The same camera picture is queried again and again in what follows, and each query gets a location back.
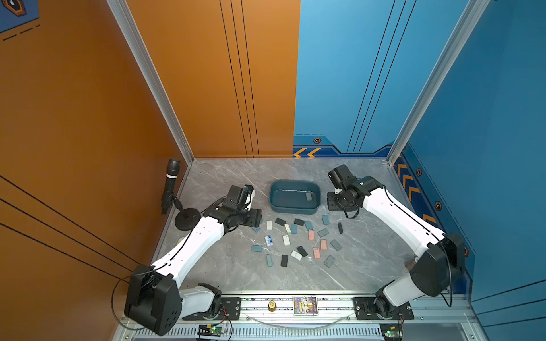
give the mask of yellow chevron arrow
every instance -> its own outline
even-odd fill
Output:
[[[423,215],[423,220],[424,220],[424,221],[429,220],[429,221],[431,221],[431,222],[433,222],[433,223],[436,224],[436,219],[434,219],[434,218],[431,217],[431,216],[427,216],[426,214]]]
[[[399,165],[398,165],[398,177],[400,177],[400,169],[401,169],[401,168],[408,168],[408,166],[403,165],[403,164],[399,164]]]
[[[406,180],[413,180],[413,177],[411,175],[404,175],[402,178],[404,179],[402,185],[406,189]]]
[[[411,186],[410,186],[410,187],[409,187],[409,195],[408,195],[410,201],[411,201],[411,194],[412,194],[413,192],[421,193],[421,191],[419,190],[419,188],[415,188],[415,187],[411,187]]]
[[[302,148],[302,149],[298,150],[298,151],[294,154],[294,156],[297,157],[297,158],[301,158],[300,153],[303,152],[303,151],[306,150],[306,149],[307,149],[307,148]]]
[[[308,157],[310,158],[314,158],[315,156],[313,155],[315,152],[318,152],[319,150],[321,150],[320,148],[317,148],[315,149],[314,151],[312,151],[311,153],[307,154]]]

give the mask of gray marble surface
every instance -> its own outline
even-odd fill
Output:
[[[264,222],[259,232],[247,226],[240,226],[227,234],[191,269],[181,289],[191,288],[205,282],[224,292],[240,290],[358,290],[375,292],[384,284],[406,273],[404,262],[413,253],[409,246],[388,226],[373,214],[360,210],[356,219],[347,219],[343,212],[327,212],[327,192],[334,187],[327,173],[333,168],[346,164],[357,177],[373,176],[385,184],[395,198],[407,207],[408,199],[396,175],[389,170],[385,160],[361,159],[197,159],[191,166],[188,179],[182,190],[184,207],[202,211],[217,198],[226,195],[234,184],[251,184],[257,191],[252,207],[263,210]],[[321,188],[321,206],[317,213],[306,215],[276,213],[269,205],[269,191],[276,180],[306,180],[317,183]],[[322,215],[327,214],[330,225],[324,226]],[[321,251],[321,258],[312,257],[312,248],[320,246],[320,237],[314,242],[308,240],[304,226],[298,226],[296,235],[290,234],[290,245],[284,246],[283,226],[275,224],[281,218],[289,223],[294,218],[310,220],[315,231],[327,228],[330,234],[328,250]],[[273,230],[266,231],[265,221],[273,220]],[[339,234],[337,223],[343,225]],[[159,256],[172,249],[178,239],[187,232],[179,231],[170,222]],[[274,245],[267,247],[264,237],[270,235]],[[342,249],[337,252],[330,244],[337,240]],[[253,244],[264,246],[261,253],[251,252]],[[290,256],[298,246],[309,253],[301,261]],[[273,267],[268,268],[266,254],[271,254]],[[281,255],[289,255],[288,267],[281,267]],[[327,268],[326,258],[332,255],[336,260]]]

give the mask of round black microphone base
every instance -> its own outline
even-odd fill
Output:
[[[174,218],[174,225],[180,231],[193,229],[201,219],[201,213],[195,208],[186,208],[180,211]]]

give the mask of orange wall panel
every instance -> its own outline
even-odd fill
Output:
[[[0,223],[112,274],[0,225],[14,279],[0,284],[0,339],[105,340],[115,277],[149,264],[165,167],[182,155],[106,1],[40,1],[39,15],[0,33],[0,175],[128,257],[0,178]]]
[[[292,155],[299,1],[128,3],[196,157]]]

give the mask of blue plastic tray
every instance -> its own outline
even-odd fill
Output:
[[[311,200],[307,200],[306,193],[311,193]],[[314,214],[321,205],[321,189],[309,181],[275,181],[271,185],[269,204],[278,213]]]

